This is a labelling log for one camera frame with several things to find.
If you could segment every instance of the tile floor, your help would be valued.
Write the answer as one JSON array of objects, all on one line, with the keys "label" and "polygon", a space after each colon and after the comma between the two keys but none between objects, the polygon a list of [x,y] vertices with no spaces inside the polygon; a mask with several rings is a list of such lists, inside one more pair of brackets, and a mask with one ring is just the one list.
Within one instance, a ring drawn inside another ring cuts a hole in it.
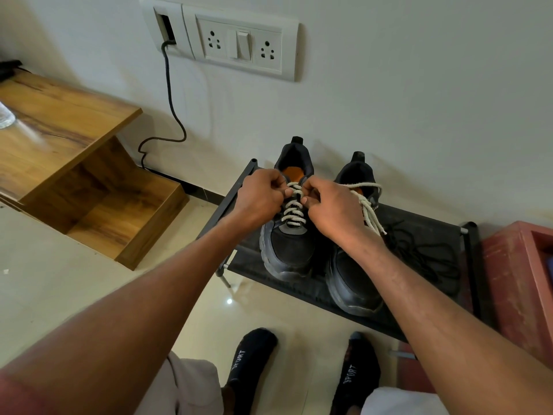
[{"label": "tile floor", "polygon": [[[190,202],[136,271],[9,207],[0,209],[0,366],[93,301],[157,265],[195,239],[215,205]],[[257,414],[328,413],[347,339],[366,332],[395,384],[396,341],[347,319],[226,272],[232,291],[213,277],[174,346],[177,355],[212,361],[225,383],[242,336],[266,327],[279,345],[262,377]]]}]

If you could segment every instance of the white wall plate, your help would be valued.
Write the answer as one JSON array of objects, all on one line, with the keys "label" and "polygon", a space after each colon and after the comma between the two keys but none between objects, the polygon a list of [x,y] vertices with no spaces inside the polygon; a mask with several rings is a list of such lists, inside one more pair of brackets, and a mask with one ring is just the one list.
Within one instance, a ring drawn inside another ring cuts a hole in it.
[{"label": "white wall plate", "polygon": [[237,10],[182,8],[197,61],[294,81],[298,20]]},{"label": "white wall plate", "polygon": [[176,45],[169,45],[166,49],[168,55],[175,55],[194,59],[194,54],[190,48],[188,34],[183,20],[183,10],[180,3],[170,3],[159,0],[139,0],[142,8],[142,15],[146,21],[146,26],[150,31],[156,48],[161,52],[162,43],[169,39],[162,15],[169,18],[171,29],[173,30]]}]

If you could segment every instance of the black shoe rack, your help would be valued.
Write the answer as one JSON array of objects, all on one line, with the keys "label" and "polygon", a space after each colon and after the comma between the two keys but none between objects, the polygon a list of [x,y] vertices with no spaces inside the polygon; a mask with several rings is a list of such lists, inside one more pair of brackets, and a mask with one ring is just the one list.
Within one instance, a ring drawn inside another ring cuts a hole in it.
[{"label": "black shoe rack", "polygon": [[[248,163],[244,172],[240,175],[198,237],[203,236],[234,208],[236,195],[242,186],[244,178],[258,168],[256,159],[252,159]],[[401,222],[401,228],[411,233],[417,244],[450,245],[451,248],[448,248],[448,250],[454,251],[461,276],[459,279],[440,278],[434,285],[452,300],[473,313],[477,318],[491,325],[491,317],[483,314],[482,310],[486,308],[482,304],[487,302],[489,298],[484,296],[486,288],[482,287],[485,284],[484,266],[482,256],[478,251],[480,239],[476,224],[469,222],[455,226],[385,204],[380,204],[377,209],[377,216],[384,226]],[[314,265],[311,278],[301,283],[289,284],[272,277],[266,271],[261,259],[259,234],[260,230],[253,232],[237,246],[237,253],[230,264],[227,264],[227,257],[219,266],[216,274],[227,286],[229,285],[224,277],[225,269],[229,269],[232,272],[253,279],[300,300],[307,301],[310,304],[336,313],[363,326],[407,342],[401,328],[385,304],[380,311],[369,317],[353,316],[336,306],[325,283],[325,276],[322,270],[323,258],[316,259],[321,265]],[[435,258],[448,258],[451,256],[451,252],[447,253],[446,256],[440,256],[440,253],[445,252],[440,252],[439,249],[434,253],[437,253],[434,256]]]}]

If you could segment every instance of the person's left hand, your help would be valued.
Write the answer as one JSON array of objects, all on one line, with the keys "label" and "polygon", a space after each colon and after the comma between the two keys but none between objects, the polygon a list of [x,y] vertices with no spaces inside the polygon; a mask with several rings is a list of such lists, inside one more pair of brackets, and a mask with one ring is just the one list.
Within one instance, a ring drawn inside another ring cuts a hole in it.
[{"label": "person's left hand", "polygon": [[273,218],[292,192],[277,169],[258,169],[244,179],[232,214],[253,231]]}]

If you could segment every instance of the white pants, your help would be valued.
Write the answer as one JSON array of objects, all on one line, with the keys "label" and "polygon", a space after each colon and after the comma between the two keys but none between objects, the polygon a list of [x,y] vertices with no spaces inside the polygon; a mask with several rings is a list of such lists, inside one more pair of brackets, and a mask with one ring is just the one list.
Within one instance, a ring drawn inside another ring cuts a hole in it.
[{"label": "white pants", "polygon": [[[159,370],[135,415],[222,415],[217,368],[209,361],[181,360],[173,352]],[[379,387],[361,415],[447,415],[437,395]]]}]

